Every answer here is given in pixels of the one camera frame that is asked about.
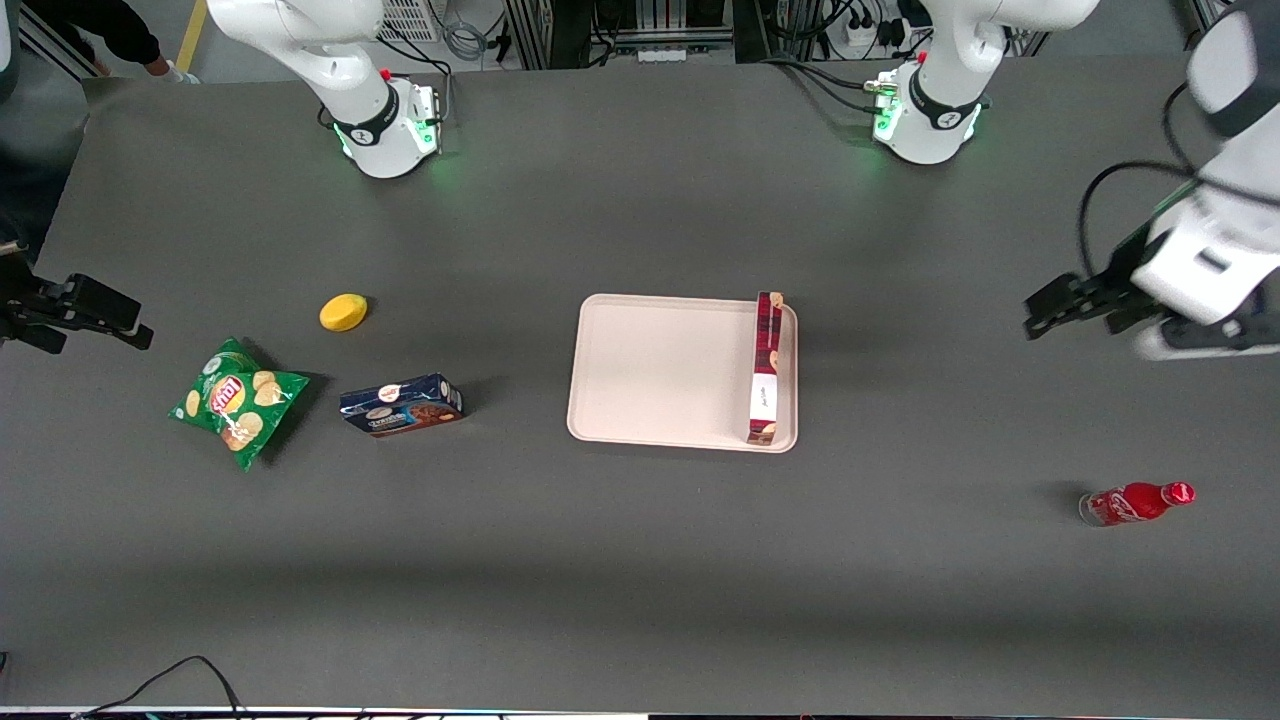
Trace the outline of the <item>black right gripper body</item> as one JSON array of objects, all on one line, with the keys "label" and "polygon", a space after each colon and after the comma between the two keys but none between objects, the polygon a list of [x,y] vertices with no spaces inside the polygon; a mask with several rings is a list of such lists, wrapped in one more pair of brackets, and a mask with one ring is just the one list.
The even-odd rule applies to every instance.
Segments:
[{"label": "black right gripper body", "polygon": [[1,314],[9,323],[47,322],[61,316],[64,284],[33,275],[29,270],[3,270]]}]

